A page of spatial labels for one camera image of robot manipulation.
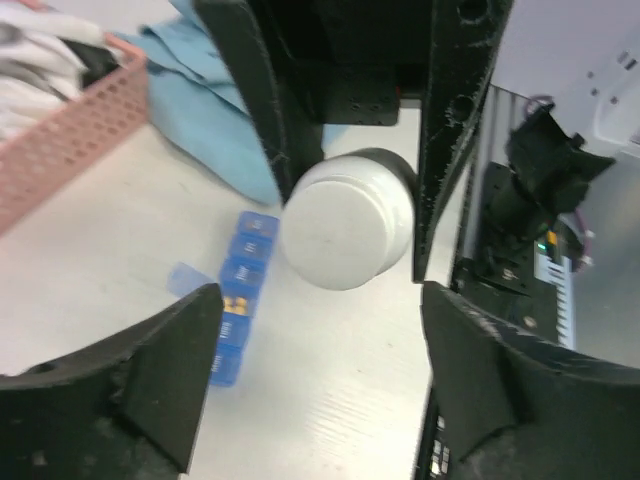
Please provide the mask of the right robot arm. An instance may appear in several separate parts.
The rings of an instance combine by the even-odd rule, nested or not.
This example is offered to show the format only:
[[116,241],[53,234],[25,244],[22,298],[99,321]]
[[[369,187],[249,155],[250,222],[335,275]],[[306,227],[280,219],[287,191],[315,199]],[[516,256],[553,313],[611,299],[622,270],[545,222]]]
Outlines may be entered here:
[[[284,205],[291,267],[359,287],[435,230],[480,132],[509,1],[197,1]],[[637,131],[630,32],[508,138],[507,177],[480,214],[480,262],[516,259]]]

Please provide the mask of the white capped pill bottle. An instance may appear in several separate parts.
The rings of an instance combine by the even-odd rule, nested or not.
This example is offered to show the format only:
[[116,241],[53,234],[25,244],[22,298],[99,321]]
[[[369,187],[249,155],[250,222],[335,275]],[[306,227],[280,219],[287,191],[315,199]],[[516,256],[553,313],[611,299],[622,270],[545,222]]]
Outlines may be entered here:
[[413,241],[417,176],[371,147],[308,170],[286,201],[279,243],[289,265],[327,290],[358,288],[394,266]]

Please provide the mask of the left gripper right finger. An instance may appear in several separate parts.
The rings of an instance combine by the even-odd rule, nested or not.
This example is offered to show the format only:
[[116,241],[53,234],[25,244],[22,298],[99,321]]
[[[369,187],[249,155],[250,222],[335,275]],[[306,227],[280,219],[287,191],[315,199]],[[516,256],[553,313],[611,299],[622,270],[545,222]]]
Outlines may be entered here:
[[451,478],[638,478],[637,369],[527,333],[436,282],[421,311]]

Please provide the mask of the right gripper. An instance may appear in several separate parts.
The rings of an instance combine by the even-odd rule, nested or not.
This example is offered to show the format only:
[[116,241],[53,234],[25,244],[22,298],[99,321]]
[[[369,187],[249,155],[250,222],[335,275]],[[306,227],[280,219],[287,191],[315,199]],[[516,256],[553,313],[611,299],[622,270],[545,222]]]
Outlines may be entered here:
[[473,147],[513,3],[196,1],[283,203],[323,160],[323,124],[393,126],[421,91],[412,280]]

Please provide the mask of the blue weekly pill organizer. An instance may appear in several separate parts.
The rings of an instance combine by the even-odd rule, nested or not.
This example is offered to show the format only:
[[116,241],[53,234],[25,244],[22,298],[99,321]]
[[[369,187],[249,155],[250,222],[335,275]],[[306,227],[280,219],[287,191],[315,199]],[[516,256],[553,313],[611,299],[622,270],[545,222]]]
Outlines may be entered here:
[[236,383],[278,230],[278,218],[244,211],[223,244],[222,263],[215,277],[184,263],[175,264],[168,274],[166,289],[179,298],[207,283],[221,288],[223,313],[209,378],[212,386]]

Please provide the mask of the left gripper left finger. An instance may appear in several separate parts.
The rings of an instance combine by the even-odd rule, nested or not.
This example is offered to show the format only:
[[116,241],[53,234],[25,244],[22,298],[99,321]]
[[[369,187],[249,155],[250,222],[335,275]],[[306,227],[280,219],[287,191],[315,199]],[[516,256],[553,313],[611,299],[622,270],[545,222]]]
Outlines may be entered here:
[[187,473],[221,318],[221,290],[206,284],[110,337],[2,376],[2,478]]

